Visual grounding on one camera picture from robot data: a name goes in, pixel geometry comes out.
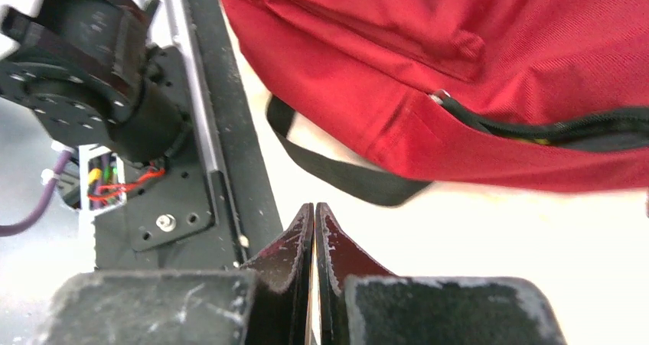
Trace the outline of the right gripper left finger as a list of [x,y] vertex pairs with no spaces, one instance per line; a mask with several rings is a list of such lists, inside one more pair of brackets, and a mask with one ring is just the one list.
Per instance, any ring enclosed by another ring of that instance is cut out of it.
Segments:
[[238,269],[103,271],[54,294],[35,344],[310,344],[312,204]]

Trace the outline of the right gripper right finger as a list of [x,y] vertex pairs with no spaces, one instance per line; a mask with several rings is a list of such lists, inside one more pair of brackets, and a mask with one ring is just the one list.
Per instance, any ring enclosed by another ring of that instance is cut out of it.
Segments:
[[537,286],[515,277],[399,276],[315,207],[324,344],[563,344]]

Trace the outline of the red student backpack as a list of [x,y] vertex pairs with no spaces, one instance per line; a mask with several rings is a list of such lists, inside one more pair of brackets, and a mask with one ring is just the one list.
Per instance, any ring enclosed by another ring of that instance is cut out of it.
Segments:
[[221,2],[282,146],[348,194],[648,186],[648,0]]

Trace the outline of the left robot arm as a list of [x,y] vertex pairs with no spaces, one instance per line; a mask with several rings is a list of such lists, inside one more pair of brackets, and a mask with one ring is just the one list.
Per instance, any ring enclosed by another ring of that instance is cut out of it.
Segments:
[[98,144],[148,163],[191,135],[176,48],[148,40],[160,5],[147,0],[42,0],[35,16],[1,10],[1,96],[29,109],[55,141]]

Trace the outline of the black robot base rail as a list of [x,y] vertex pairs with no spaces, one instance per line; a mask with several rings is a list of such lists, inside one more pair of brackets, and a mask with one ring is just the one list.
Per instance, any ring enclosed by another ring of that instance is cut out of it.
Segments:
[[174,70],[165,88],[191,100],[197,163],[80,227],[94,228],[99,269],[237,268],[282,224],[220,0],[161,0],[150,37]]

